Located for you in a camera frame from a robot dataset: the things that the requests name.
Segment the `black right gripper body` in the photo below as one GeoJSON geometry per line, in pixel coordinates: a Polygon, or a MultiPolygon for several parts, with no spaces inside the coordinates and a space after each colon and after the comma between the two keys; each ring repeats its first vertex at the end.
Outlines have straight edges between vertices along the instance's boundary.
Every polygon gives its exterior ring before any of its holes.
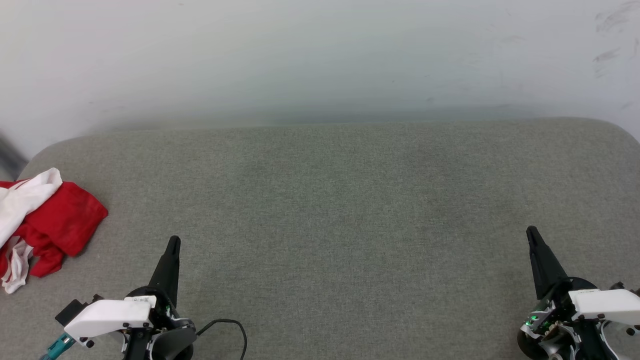
{"type": "MultiPolygon", "coordinates": [[[[614,350],[606,330],[616,324],[627,335],[640,337],[640,325],[583,317],[571,320],[575,308],[569,292],[599,288],[579,277],[569,277],[569,281],[570,288],[560,300],[544,298],[526,317],[517,335],[522,353],[530,360],[629,360],[614,350]]],[[[626,289],[622,282],[606,290],[616,289],[629,290],[640,296],[640,288],[626,289]]]]}

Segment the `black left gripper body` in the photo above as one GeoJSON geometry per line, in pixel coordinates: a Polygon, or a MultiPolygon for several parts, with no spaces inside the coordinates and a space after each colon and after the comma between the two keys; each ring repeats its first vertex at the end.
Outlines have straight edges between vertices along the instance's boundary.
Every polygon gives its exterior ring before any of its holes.
{"type": "Polygon", "coordinates": [[[127,295],[155,299],[141,325],[123,331],[123,360],[191,360],[197,339],[194,322],[178,315],[178,287],[144,286],[127,295]]]}

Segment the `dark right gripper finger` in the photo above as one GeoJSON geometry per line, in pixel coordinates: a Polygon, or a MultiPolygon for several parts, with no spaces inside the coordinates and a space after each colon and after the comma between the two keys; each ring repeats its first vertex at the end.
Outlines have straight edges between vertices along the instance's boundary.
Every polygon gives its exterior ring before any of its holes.
{"type": "Polygon", "coordinates": [[[529,258],[537,300],[560,300],[570,288],[570,280],[537,227],[526,228],[529,258]]]}

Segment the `red and white jersey shirt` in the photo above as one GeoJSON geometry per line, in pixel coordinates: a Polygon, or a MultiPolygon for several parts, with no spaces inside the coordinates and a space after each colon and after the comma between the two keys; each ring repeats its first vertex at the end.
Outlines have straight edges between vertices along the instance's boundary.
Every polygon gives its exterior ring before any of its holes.
{"type": "Polygon", "coordinates": [[[31,178],[0,180],[0,290],[43,278],[82,253],[108,210],[53,167],[31,178]]]}

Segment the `grey fabric sofa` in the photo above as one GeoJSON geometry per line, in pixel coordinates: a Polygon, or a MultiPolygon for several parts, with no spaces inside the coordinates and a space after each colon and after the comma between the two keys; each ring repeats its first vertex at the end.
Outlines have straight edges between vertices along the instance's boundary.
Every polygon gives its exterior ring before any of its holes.
{"type": "Polygon", "coordinates": [[[177,310],[242,323],[245,360],[528,360],[526,228],[570,276],[640,287],[640,142],[605,121],[128,131],[49,146],[108,209],[60,271],[0,292],[0,360],[146,285],[182,240],[177,310]]]}

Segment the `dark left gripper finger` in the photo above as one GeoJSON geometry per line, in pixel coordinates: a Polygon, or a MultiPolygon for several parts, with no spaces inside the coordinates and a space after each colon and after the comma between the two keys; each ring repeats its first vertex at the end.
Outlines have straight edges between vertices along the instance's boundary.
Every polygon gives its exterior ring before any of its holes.
{"type": "Polygon", "coordinates": [[[180,237],[172,235],[148,283],[149,287],[162,291],[174,307],[178,305],[180,250],[180,237]]]}

